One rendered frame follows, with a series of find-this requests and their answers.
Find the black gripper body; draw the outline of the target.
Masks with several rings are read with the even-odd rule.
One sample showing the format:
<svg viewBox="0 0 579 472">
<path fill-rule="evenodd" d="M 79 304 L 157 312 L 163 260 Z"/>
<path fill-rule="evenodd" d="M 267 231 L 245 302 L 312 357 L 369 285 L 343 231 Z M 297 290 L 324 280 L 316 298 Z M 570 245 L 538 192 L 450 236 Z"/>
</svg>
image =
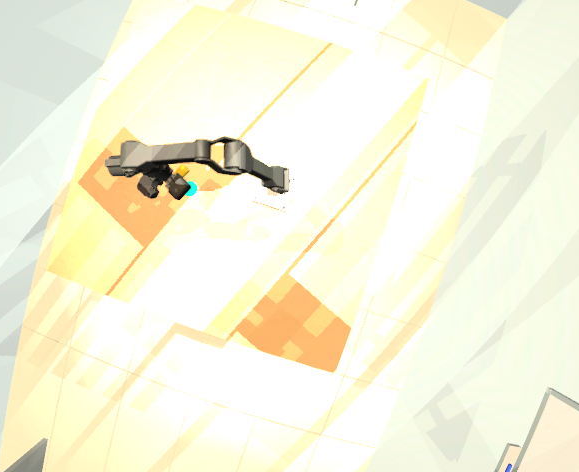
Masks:
<svg viewBox="0 0 579 472">
<path fill-rule="evenodd" d="M 177 174 L 173 173 L 173 169 L 168 164 L 162 164 L 161 172 L 155 177 L 149 177 L 153 182 L 160 180 L 165 182 L 171 187 L 168 189 L 170 193 L 176 200 L 181 200 L 181 198 L 192 188 L 192 185 L 180 178 Z"/>
</svg>

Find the cyan circle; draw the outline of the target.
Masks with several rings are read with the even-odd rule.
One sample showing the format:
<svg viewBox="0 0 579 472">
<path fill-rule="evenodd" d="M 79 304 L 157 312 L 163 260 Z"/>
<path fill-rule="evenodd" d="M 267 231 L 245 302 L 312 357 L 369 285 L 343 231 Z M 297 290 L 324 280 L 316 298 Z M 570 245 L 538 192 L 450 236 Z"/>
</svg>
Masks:
<svg viewBox="0 0 579 472">
<path fill-rule="evenodd" d="M 188 182 L 188 183 L 190 183 L 190 184 L 192 185 L 192 188 L 191 188 L 185 195 L 187 195 L 187 196 L 193 196 L 193 195 L 196 193 L 196 191 L 197 191 L 197 186 L 196 186 L 196 184 L 194 183 L 194 181 L 190 181 L 190 182 Z"/>
</svg>

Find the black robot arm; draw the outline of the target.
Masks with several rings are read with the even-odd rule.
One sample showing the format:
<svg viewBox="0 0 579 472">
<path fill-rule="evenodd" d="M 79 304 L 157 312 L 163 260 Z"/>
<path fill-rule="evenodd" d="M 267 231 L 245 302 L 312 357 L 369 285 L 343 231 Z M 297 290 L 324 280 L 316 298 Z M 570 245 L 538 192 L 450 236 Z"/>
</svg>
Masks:
<svg viewBox="0 0 579 472">
<path fill-rule="evenodd" d="M 223 167 L 211 159 L 211 146 L 224 144 Z M 140 141 L 127 140 L 120 145 L 120 155 L 105 159 L 105 167 L 111 176 L 133 176 L 143 174 L 137 190 L 150 199 L 156 199 L 162 181 L 152 181 L 162 164 L 186 164 L 195 162 L 207 165 L 219 174 L 240 176 L 248 174 L 261 179 L 261 186 L 273 192 L 289 192 L 289 169 L 277 165 L 268 166 L 253 156 L 250 147 L 240 139 L 223 136 L 215 140 L 197 139 L 195 142 L 145 145 Z"/>
</svg>

